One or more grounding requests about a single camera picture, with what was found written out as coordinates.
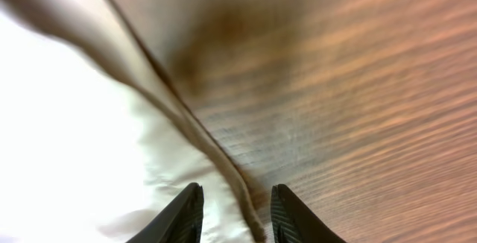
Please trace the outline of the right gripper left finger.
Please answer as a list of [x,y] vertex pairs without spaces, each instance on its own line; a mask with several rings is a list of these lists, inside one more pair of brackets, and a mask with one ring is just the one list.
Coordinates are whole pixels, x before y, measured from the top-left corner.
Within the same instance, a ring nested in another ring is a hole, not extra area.
[[203,205],[202,186],[190,183],[127,243],[200,243]]

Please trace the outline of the beige cotton shorts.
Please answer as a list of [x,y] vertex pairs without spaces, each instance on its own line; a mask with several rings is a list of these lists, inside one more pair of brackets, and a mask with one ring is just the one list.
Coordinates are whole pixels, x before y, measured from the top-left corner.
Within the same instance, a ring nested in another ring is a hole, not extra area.
[[1,240],[126,242],[189,183],[203,242],[262,242],[228,156],[109,0],[1,0]]

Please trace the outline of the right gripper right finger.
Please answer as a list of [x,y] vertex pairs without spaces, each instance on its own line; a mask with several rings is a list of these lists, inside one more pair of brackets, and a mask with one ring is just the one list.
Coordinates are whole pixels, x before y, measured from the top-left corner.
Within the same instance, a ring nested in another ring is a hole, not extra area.
[[275,243],[345,243],[285,184],[272,187],[271,223]]

